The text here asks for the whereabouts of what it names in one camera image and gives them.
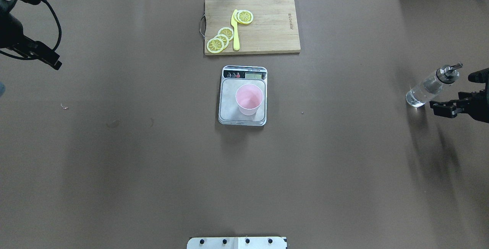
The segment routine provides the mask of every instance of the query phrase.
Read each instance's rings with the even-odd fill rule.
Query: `scale platform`
[[[254,115],[243,115],[236,103],[236,91],[253,84],[263,92],[263,101]],[[259,66],[225,66],[219,97],[219,122],[225,125],[263,126],[267,122],[267,70]]]

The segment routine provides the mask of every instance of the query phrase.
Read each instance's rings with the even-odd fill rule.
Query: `yellow knife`
[[[234,15],[238,12],[237,9],[233,11],[233,14],[231,15],[231,26],[234,28],[234,37],[233,37],[233,49],[234,50],[240,50],[240,38],[238,37],[238,22],[234,18]]]

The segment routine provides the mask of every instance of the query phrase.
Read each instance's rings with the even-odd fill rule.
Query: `pink plastic cup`
[[[243,115],[254,115],[263,102],[263,92],[256,85],[242,85],[236,91],[236,102]]]

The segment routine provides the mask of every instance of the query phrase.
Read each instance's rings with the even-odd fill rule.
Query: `electronic device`
[[[6,48],[20,54],[14,56],[0,50],[0,53],[18,60],[41,60],[55,70],[59,70],[61,62],[59,55],[55,52],[61,42],[61,26],[56,13],[47,0],[21,0],[25,3],[38,5],[45,3],[53,14],[56,25],[58,26],[58,40],[54,48],[50,48],[43,42],[34,41],[23,33],[23,26],[19,20],[10,14],[17,0],[0,0],[0,49]]]
[[[267,122],[267,69],[262,66],[225,66],[220,78],[219,122],[225,125],[263,126]],[[259,87],[264,96],[254,115],[243,115],[236,102],[236,91],[246,84]]]

